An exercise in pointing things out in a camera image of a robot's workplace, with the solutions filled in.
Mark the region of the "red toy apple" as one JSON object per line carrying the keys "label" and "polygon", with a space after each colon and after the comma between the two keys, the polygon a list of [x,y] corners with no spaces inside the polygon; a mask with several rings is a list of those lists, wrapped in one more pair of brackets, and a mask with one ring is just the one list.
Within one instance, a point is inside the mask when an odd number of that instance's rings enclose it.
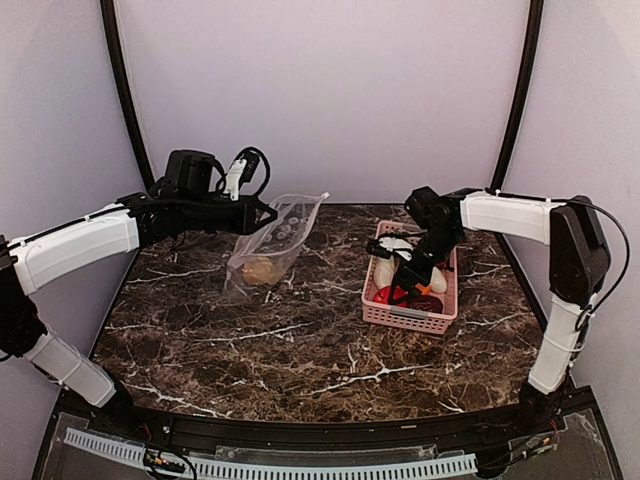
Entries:
{"label": "red toy apple", "polygon": [[373,302],[378,303],[378,304],[383,304],[383,305],[389,305],[389,304],[386,303],[388,287],[389,286],[385,286],[385,287],[379,289],[373,296]]}

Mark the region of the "dark red toy beet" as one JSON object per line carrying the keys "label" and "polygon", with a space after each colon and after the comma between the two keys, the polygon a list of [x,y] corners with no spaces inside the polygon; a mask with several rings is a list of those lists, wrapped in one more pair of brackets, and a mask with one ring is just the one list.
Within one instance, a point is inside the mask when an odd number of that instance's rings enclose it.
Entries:
{"label": "dark red toy beet", "polygon": [[424,295],[407,302],[408,309],[424,311],[427,313],[442,314],[444,311],[443,302],[431,295]]}

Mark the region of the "white toy radish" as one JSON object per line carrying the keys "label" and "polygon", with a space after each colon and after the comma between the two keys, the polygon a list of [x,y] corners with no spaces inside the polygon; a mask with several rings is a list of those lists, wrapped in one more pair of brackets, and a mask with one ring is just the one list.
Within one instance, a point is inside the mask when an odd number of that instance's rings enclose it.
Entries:
{"label": "white toy radish", "polygon": [[378,258],[374,268],[374,283],[378,289],[389,287],[392,284],[396,271],[395,258]]}
{"label": "white toy radish", "polygon": [[429,288],[430,291],[435,294],[444,294],[448,289],[448,282],[446,280],[446,277],[437,267],[434,267],[432,269]]}

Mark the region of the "clear zip top bag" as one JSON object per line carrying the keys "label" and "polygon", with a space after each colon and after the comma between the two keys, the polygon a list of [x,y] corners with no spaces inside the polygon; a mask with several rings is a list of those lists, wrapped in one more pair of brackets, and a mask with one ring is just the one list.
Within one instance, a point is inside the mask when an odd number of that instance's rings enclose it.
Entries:
{"label": "clear zip top bag", "polygon": [[[227,261],[223,292],[235,300],[252,297],[260,287],[273,286],[293,266],[304,243],[310,235],[322,203],[329,192],[319,196],[283,194],[269,205],[278,212],[278,218],[249,236],[238,238]],[[278,271],[274,284],[248,285],[243,279],[242,268],[253,257],[270,258]]]}

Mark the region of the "yellow toy lemon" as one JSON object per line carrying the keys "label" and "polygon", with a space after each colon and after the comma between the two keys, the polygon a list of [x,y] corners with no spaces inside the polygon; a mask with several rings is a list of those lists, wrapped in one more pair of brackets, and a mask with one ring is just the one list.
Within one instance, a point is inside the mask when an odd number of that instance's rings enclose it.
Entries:
{"label": "yellow toy lemon", "polygon": [[242,268],[243,279],[248,285],[274,284],[279,274],[274,262],[264,256],[253,257]]}

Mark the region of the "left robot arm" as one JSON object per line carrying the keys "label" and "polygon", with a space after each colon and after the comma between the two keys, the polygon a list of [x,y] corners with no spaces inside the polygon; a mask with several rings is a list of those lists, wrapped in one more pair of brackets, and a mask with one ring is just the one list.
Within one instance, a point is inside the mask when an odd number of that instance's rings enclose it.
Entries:
{"label": "left robot arm", "polygon": [[88,265],[190,231],[253,234],[278,216],[260,199],[270,177],[270,163],[256,147],[242,149],[229,168],[211,154],[175,150],[165,174],[147,191],[49,230],[2,240],[2,353],[25,359],[102,409],[103,421],[120,436],[134,435],[141,415],[123,399],[126,389],[48,327],[32,295]]}

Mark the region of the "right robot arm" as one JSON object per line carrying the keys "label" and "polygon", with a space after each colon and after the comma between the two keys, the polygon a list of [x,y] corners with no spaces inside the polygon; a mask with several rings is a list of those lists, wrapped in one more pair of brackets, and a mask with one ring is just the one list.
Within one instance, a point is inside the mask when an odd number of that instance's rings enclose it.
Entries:
{"label": "right robot arm", "polygon": [[539,242],[549,249],[552,307],[537,358],[522,384],[510,424],[530,434],[560,408],[573,362],[584,347],[590,321],[610,296],[603,288],[611,253],[599,222],[603,209],[586,196],[551,199],[499,190],[464,188],[439,195],[414,190],[404,208],[415,232],[380,234],[367,244],[379,258],[397,258],[388,301],[417,298],[467,231],[488,231]]}

